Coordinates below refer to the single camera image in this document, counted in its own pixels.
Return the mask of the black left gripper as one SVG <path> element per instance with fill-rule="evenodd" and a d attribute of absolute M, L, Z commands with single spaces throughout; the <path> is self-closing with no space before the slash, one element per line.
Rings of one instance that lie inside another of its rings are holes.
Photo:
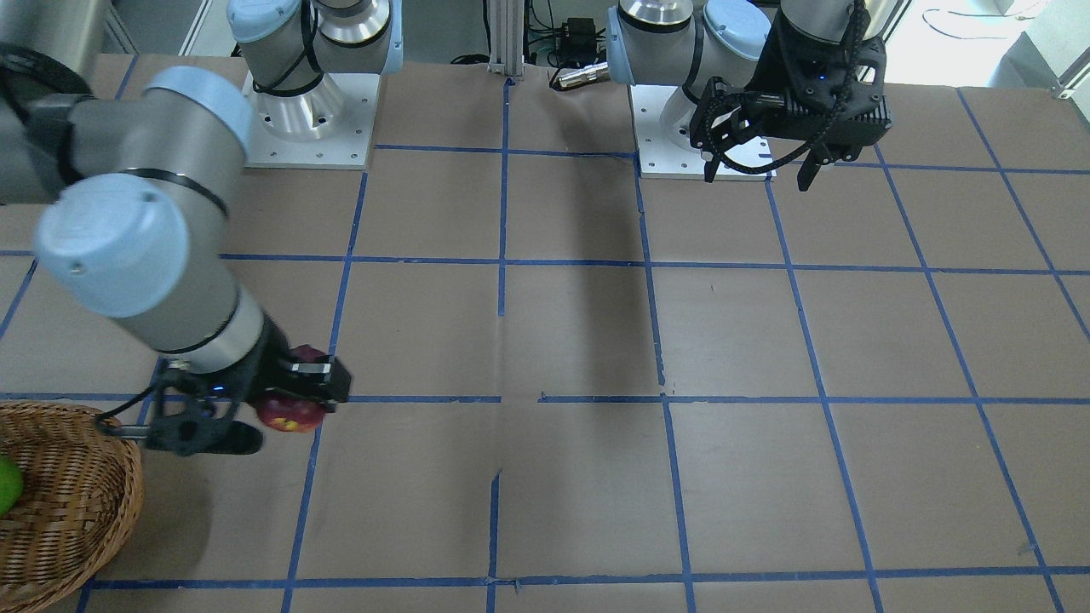
<path fill-rule="evenodd" d="M 760 115 L 760 132 L 806 142 L 841 103 L 840 116 L 807 151 L 795 183 L 809 191 L 818 172 L 832 163 L 852 163 L 862 148 L 889 132 L 894 117 L 886 101 L 884 9 L 779 9 L 760 52 L 748 89 L 783 97 L 782 108 Z M 690 146 L 704 160 L 703 181 L 726 167 L 740 175 L 766 175 L 761 166 L 736 163 L 732 147 L 755 139 L 744 107 L 755 93 L 710 77 L 689 125 Z"/>

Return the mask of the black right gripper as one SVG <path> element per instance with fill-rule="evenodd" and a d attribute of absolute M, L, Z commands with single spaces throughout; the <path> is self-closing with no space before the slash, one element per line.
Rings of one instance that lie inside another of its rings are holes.
<path fill-rule="evenodd" d="M 352 374 L 336 356 L 292 361 L 284 332 L 265 315 L 255 346 L 237 364 L 208 374 L 177 368 L 159 374 L 152 385 L 149 433 L 141 446 L 180 457 L 249 456 L 261 450 L 264 435 L 237 419 L 243 404 L 272 390 L 336 412 L 349 401 L 351 386 Z"/>

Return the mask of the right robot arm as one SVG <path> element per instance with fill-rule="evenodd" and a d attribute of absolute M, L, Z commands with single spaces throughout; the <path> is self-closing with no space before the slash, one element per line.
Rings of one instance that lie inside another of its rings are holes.
<path fill-rule="evenodd" d="M 43 204 L 32 251 L 81 306 L 164 357 L 145 426 L 97 430 L 179 456 L 261 450 L 265 426 L 308 433 L 349 398 L 339 358 L 293 347 L 221 260 L 229 203 L 257 133 L 350 129 L 336 74 L 404 63 L 398 1 L 231 1 L 250 94 L 168 67 L 136 100 L 89 86 L 106 1 L 4 1 L 3 204 Z"/>

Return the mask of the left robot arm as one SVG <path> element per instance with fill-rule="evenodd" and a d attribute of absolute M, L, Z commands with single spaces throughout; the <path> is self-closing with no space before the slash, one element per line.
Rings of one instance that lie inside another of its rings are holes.
<path fill-rule="evenodd" d="M 894 124 L 884 34 L 895 1 L 619 1 L 605 35 L 629 87 L 643 175 L 765 180 L 853 163 Z"/>

